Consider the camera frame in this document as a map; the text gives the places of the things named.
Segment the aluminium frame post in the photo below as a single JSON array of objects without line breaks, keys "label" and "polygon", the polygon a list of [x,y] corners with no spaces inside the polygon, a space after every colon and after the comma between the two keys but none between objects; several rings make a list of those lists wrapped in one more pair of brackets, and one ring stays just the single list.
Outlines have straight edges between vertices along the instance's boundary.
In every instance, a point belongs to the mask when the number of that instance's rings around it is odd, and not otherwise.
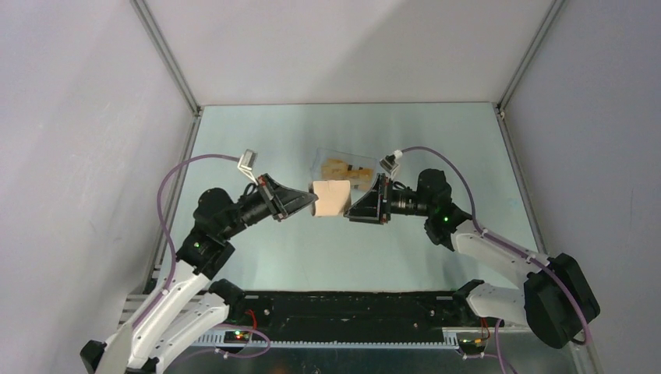
[{"label": "aluminium frame post", "polygon": [[157,54],[161,58],[164,67],[168,71],[173,83],[181,94],[186,103],[187,108],[197,117],[201,112],[201,105],[195,98],[193,90],[191,89],[182,68],[175,57],[163,31],[153,14],[148,1],[145,0],[131,0],[130,1],[138,19],[143,25],[147,36],[150,38]]},{"label": "aluminium frame post", "polygon": [[553,0],[546,10],[540,24],[532,36],[532,39],[528,43],[528,46],[526,47],[521,60],[517,64],[516,69],[514,70],[511,78],[508,80],[507,85],[505,86],[505,89],[500,95],[500,99],[495,106],[497,114],[501,119],[505,119],[507,106],[514,97],[518,86],[532,65],[535,57],[542,47],[543,42],[545,41],[548,33],[551,31],[553,25],[556,23],[566,3],[566,0]]}]

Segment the orange credit cards stack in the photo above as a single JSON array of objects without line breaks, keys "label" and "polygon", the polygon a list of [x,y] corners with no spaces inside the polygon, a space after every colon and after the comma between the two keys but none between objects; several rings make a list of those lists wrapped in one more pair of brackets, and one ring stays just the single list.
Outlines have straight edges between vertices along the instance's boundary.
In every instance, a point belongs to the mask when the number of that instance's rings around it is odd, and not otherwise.
[{"label": "orange credit cards stack", "polygon": [[374,170],[348,164],[340,159],[328,158],[320,166],[321,178],[349,181],[353,189],[367,191],[373,184]]}]

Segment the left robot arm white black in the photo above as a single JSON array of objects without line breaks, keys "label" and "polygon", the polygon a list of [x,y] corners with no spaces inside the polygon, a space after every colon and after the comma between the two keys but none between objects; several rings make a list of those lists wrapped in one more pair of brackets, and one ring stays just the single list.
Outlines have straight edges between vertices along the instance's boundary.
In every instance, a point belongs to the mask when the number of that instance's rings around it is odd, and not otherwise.
[{"label": "left robot arm white black", "polygon": [[246,314],[244,291],[215,276],[235,251],[231,238],[271,217],[283,221],[314,204],[313,192],[285,187],[268,174],[237,201],[223,189],[205,191],[194,225],[171,261],[161,289],[105,341],[90,340],[80,352],[89,373],[163,373],[197,338]]}]

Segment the right aluminium frame post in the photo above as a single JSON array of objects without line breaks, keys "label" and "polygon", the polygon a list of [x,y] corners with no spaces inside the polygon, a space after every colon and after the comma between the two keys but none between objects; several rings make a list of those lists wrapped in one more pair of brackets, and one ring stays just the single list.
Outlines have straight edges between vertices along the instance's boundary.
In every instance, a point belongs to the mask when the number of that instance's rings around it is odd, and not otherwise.
[{"label": "right aluminium frame post", "polygon": [[540,24],[532,36],[532,39],[528,43],[528,46],[526,47],[521,60],[517,64],[516,69],[514,70],[511,78],[508,80],[507,85],[505,86],[505,89],[500,95],[500,99],[495,106],[497,114],[501,119],[505,119],[507,106],[514,97],[518,86],[532,65],[535,57],[542,47],[543,42],[545,41],[548,33],[551,31],[553,25],[556,23],[566,3],[566,0],[553,0],[546,10]]}]

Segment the left aluminium frame post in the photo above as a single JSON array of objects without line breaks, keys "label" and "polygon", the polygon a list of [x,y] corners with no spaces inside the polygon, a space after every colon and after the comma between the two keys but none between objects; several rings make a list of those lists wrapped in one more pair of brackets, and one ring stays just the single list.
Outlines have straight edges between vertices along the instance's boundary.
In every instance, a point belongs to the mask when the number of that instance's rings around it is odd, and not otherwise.
[{"label": "left aluminium frame post", "polygon": [[197,117],[201,112],[201,105],[195,98],[193,90],[191,89],[182,68],[175,57],[163,31],[153,14],[148,1],[145,0],[131,0],[130,1],[138,19],[143,25],[147,36],[150,38],[157,54],[161,58],[164,67],[168,71],[173,83],[181,94],[186,103],[187,108]]}]

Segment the clear plastic card box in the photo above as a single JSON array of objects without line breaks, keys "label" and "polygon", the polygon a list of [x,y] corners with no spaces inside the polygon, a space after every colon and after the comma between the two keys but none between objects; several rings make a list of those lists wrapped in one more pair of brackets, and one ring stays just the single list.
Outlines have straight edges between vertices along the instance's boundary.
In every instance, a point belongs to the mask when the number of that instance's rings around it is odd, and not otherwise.
[{"label": "clear plastic card box", "polygon": [[313,181],[349,181],[352,189],[366,192],[374,183],[376,171],[377,161],[373,157],[318,148],[310,175]]}]

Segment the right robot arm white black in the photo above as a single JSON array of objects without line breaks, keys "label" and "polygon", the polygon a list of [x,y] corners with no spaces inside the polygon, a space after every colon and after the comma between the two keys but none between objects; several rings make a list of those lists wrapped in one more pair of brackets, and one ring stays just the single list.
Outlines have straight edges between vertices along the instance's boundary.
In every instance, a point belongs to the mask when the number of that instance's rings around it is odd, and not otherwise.
[{"label": "right robot arm white black", "polygon": [[386,224],[392,215],[424,217],[424,231],[434,245],[469,256],[512,283],[497,287],[471,280],[453,294],[454,318],[472,326],[481,318],[527,326],[547,346],[563,348],[576,341],[601,313],[578,262],[561,253],[550,257],[478,228],[473,216],[452,200],[443,171],[425,169],[411,189],[386,174],[344,216],[352,222]]}]

